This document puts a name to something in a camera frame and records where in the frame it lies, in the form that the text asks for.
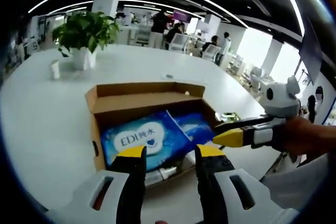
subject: potted plant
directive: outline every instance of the potted plant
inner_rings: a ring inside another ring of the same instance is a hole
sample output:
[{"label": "potted plant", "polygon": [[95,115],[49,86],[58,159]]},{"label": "potted plant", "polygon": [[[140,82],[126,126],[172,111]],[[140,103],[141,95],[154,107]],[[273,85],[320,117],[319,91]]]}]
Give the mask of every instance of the potted plant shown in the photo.
[{"label": "potted plant", "polygon": [[95,66],[97,47],[103,50],[107,44],[112,44],[118,31],[115,19],[102,12],[76,13],[52,31],[52,39],[58,41],[58,50],[64,57],[69,57],[64,48],[73,55],[76,69],[85,70]]}]

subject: small white cup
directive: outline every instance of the small white cup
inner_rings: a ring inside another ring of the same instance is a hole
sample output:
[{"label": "small white cup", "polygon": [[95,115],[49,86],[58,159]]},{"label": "small white cup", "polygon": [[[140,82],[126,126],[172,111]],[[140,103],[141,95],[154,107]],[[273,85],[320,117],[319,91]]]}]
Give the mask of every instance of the small white cup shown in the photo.
[{"label": "small white cup", "polygon": [[59,72],[59,61],[58,60],[53,60],[50,64],[50,73],[51,73],[51,77],[54,80],[58,80],[61,76],[60,76],[60,72]]}]

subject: round white table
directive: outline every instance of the round white table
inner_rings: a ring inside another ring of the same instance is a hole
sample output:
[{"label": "round white table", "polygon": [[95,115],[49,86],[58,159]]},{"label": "round white table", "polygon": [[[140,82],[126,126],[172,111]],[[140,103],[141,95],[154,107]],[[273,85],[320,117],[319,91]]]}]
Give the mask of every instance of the round white table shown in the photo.
[{"label": "round white table", "polygon": [[[241,118],[264,112],[259,103],[210,61],[159,49],[109,45],[97,56],[95,70],[65,73],[50,79],[49,64],[71,59],[56,49],[35,53],[7,79],[0,92],[5,145],[28,192],[46,208],[61,207],[72,192],[95,173],[89,111],[84,94],[96,84],[173,81],[206,87],[204,99],[217,112]],[[236,168],[261,179],[279,153],[269,147],[225,148]],[[143,223],[197,223],[203,217],[194,172],[146,192]]]}]

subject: office worker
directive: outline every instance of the office worker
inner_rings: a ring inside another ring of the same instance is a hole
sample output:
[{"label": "office worker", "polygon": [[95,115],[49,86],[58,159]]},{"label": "office worker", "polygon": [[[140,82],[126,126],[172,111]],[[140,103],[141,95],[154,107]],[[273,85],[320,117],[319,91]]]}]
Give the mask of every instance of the office worker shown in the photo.
[{"label": "office worker", "polygon": [[140,22],[141,22],[141,25],[143,25],[143,26],[147,25],[147,17],[146,17],[146,15],[142,16]]},{"label": "office worker", "polygon": [[181,26],[181,32],[184,34],[185,33],[185,24],[182,21],[180,21],[179,25]]},{"label": "office worker", "polygon": [[172,42],[175,34],[182,34],[183,27],[181,23],[176,23],[172,29],[169,30],[167,35],[165,36],[165,49],[169,49],[169,44]]},{"label": "office worker", "polygon": [[215,63],[218,66],[221,64],[220,62],[222,61],[223,55],[226,55],[227,52],[229,52],[230,46],[231,46],[230,34],[226,31],[224,33],[224,39],[223,39],[223,42],[222,42],[222,45],[221,45],[221,49],[218,52],[218,54],[216,56],[216,60],[215,60]]},{"label": "office worker", "polygon": [[315,103],[315,111],[316,114],[319,113],[319,110],[322,106],[323,102],[323,88],[321,86],[318,86],[315,92],[316,95],[316,103]]},{"label": "office worker", "polygon": [[166,16],[165,11],[162,9],[153,17],[153,26],[151,29],[151,34],[149,36],[149,47],[161,48],[163,33],[167,29],[167,24],[169,18]]},{"label": "office worker", "polygon": [[314,123],[316,116],[315,102],[316,102],[315,96],[311,95],[310,97],[308,97],[308,103],[307,103],[308,113],[305,114],[303,117],[309,120],[311,123]]},{"label": "office worker", "polygon": [[203,45],[202,52],[204,52],[208,48],[209,45],[217,46],[217,43],[218,43],[218,36],[217,35],[212,36],[211,42],[207,42]]}]

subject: blue package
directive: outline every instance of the blue package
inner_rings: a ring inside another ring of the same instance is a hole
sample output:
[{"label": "blue package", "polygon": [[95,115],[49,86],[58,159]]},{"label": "blue package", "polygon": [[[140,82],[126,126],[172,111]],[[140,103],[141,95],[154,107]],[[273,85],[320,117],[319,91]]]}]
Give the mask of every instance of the blue package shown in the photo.
[{"label": "blue package", "polygon": [[180,155],[192,151],[196,144],[205,144],[215,137],[215,133],[200,113],[177,116],[174,117],[174,120],[191,140],[180,152]]},{"label": "blue package", "polygon": [[146,169],[150,171],[185,148],[190,140],[168,111],[163,111],[105,131],[101,143],[108,167],[124,149],[145,145]]}]

